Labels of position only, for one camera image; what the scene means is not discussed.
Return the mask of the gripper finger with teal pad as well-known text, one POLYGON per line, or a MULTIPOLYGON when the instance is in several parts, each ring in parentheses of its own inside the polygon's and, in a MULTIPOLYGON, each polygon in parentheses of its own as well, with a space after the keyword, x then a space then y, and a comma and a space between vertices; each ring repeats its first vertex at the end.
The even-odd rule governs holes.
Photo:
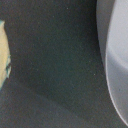
POLYGON ((11 72, 11 55, 4 25, 5 22, 0 21, 0 89, 11 72))

